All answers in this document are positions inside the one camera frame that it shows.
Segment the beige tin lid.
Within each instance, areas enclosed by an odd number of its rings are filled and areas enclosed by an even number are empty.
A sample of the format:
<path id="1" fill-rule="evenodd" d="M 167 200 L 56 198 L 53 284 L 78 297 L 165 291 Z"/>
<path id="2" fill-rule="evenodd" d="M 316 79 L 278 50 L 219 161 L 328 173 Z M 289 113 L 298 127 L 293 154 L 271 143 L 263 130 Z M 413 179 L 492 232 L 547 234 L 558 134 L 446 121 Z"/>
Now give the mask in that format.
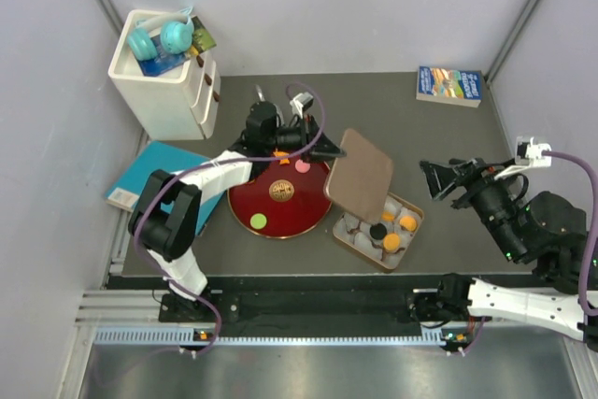
<path id="1" fill-rule="evenodd" d="M 374 224 L 380 220 L 392 182 L 393 160 L 355 129 L 340 143 L 346 155 L 337 158 L 323 192 L 345 212 Z"/>

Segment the orange round cookie top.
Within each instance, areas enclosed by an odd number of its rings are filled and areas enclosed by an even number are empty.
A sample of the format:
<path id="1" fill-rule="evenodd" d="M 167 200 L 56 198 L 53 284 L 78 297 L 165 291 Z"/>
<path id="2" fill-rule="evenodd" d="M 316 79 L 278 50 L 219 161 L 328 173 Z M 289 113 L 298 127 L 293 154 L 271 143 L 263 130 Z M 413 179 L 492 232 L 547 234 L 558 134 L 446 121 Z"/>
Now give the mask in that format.
<path id="1" fill-rule="evenodd" d="M 404 216 L 399 220 L 399 225 L 406 231 L 414 233 L 418 227 L 418 221 L 412 216 Z"/>

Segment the orange round cookie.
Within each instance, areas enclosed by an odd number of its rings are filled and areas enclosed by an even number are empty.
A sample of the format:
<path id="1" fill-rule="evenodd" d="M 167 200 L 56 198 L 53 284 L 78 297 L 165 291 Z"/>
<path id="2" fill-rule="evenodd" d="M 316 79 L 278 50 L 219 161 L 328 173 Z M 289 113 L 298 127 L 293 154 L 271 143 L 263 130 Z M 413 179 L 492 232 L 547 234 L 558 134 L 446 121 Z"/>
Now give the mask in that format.
<path id="1" fill-rule="evenodd" d="M 389 211 L 384 211 L 381 215 L 383 221 L 393 222 L 396 219 L 396 215 Z"/>
<path id="2" fill-rule="evenodd" d="M 401 247 L 401 237 L 398 234 L 387 234 L 382 240 L 382 246 L 388 253 L 395 253 Z"/>
<path id="3" fill-rule="evenodd" d="M 414 233 L 418 227 L 418 221 L 412 216 L 404 216 L 399 220 L 399 225 L 406 231 Z"/>

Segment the black round cookie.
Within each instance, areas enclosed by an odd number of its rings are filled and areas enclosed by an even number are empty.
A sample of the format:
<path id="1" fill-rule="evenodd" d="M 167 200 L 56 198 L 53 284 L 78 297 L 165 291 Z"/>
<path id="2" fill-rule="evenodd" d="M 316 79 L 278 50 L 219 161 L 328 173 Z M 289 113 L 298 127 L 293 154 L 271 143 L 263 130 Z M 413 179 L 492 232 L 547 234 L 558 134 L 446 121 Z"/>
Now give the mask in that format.
<path id="1" fill-rule="evenodd" d="M 383 240 L 388 231 L 383 223 L 378 223 L 369 228 L 369 234 L 373 240 Z"/>

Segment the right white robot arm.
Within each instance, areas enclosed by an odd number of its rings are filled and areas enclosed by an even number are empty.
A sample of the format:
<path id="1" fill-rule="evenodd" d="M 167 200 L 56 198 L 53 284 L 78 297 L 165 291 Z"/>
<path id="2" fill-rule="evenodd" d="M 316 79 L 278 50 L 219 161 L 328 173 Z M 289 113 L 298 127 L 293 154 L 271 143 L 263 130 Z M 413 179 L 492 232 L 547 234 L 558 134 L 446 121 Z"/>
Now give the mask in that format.
<path id="1" fill-rule="evenodd" d="M 420 161 L 433 200 L 456 190 L 454 209 L 471 208 L 509 262 L 529 265 L 550 295 L 501 287 L 482 278 L 446 274 L 423 299 L 420 318 L 525 322 L 597 349 L 597 216 L 542 191 L 528 199 L 527 166 L 516 159 Z"/>

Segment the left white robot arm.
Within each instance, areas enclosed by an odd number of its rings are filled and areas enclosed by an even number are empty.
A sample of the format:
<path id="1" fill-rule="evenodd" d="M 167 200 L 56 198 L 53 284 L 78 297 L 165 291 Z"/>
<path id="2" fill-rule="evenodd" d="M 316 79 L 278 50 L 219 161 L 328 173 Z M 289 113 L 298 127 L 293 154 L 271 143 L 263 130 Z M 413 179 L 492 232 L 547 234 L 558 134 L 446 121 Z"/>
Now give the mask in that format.
<path id="1" fill-rule="evenodd" d="M 321 164 L 346 156 L 309 114 L 313 100 L 308 93 L 292 99 L 290 123 L 282 121 L 275 104 L 256 102 L 239 138 L 219 156 L 176 174 L 158 169 L 149 175 L 128 230 L 135 246 L 167 281 L 163 304 L 169 312 L 201 321 L 215 308 L 206 291 L 207 277 L 192 251 L 205 202 L 261 179 L 286 159 Z"/>

